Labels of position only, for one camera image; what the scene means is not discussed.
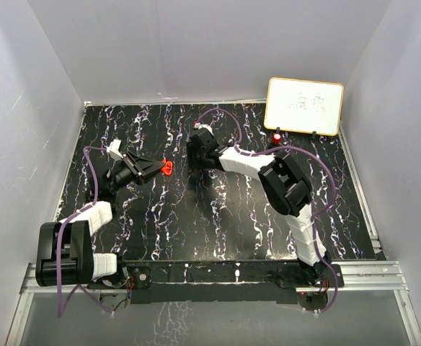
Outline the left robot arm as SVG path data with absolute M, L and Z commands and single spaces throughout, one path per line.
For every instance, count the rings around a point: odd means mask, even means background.
M 141 158 L 131 151 L 114 157 L 117 163 L 112 169 L 92 175 L 86 203 L 75 216 L 40 227 L 35 268 L 39 286 L 87 284 L 100 278 L 114 288 L 127 283 L 129 271 L 118 263 L 119 256 L 95 253 L 92 237 L 113 219 L 119 190 L 131 183 L 146 184 L 159 173 L 169 175 L 173 164 Z

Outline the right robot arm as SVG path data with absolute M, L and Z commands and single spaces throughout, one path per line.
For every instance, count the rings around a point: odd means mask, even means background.
M 259 154 L 219 144 L 208 128 L 200 127 L 187 141 L 187 159 L 193 169 L 218 169 L 259 181 L 267 201 L 291 230 L 302 280 L 316 286 L 326 279 L 330 258 L 314 224 L 312 185 L 287 151 Z

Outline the red round disc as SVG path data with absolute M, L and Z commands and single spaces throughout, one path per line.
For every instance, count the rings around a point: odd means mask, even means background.
M 173 172 L 173 168 L 174 168 L 173 162 L 169 161 L 169 160 L 166 160 L 166 159 L 163 159 L 162 163 L 163 163 L 163 167 L 161 168 L 162 173 L 165 176 L 171 176 L 172 172 Z

